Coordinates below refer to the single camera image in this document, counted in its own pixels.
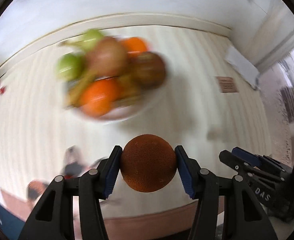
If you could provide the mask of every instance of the black mechanical device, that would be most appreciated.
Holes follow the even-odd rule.
[[[122,148],[115,146],[97,169],[73,179],[55,177],[30,214],[19,240],[74,240],[73,196],[79,196],[83,239],[107,240],[99,199],[112,193],[121,154]],[[225,197],[224,240],[276,240],[261,204],[284,221],[294,218],[294,167],[236,147],[219,155],[221,162],[238,172],[227,179],[201,168],[188,158],[182,146],[175,148],[175,154],[185,192],[199,200],[189,240],[215,238],[219,196]],[[294,232],[288,239],[294,239]]]

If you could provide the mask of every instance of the white wall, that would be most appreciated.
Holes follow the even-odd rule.
[[[187,15],[233,29],[242,51],[272,0],[14,0],[0,18],[0,64],[35,39],[62,26],[123,12]]]

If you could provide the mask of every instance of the fruit bowl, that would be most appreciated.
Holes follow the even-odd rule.
[[[65,105],[75,115],[102,124],[124,121],[153,106],[168,79],[166,62],[139,37],[105,36],[89,29],[56,66],[66,84]]]

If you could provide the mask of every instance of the green apple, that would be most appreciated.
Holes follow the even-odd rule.
[[[84,56],[81,54],[65,54],[57,63],[57,77],[65,81],[79,78],[84,70],[84,63]]]

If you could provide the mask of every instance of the blue gripper pad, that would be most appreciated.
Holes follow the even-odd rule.
[[[193,167],[190,159],[181,145],[178,145],[175,148],[175,154],[177,157],[178,172],[185,192],[189,195],[190,198],[194,199],[196,195],[194,186],[198,182],[197,171]]]
[[[114,147],[100,175],[100,182],[104,185],[103,196],[105,198],[108,198],[114,189],[119,172],[120,157],[122,152],[123,150],[120,146]]]
[[[244,162],[248,163],[252,167],[259,168],[261,166],[259,158],[252,153],[245,151],[244,149],[235,147],[232,149],[231,154],[242,159]]]

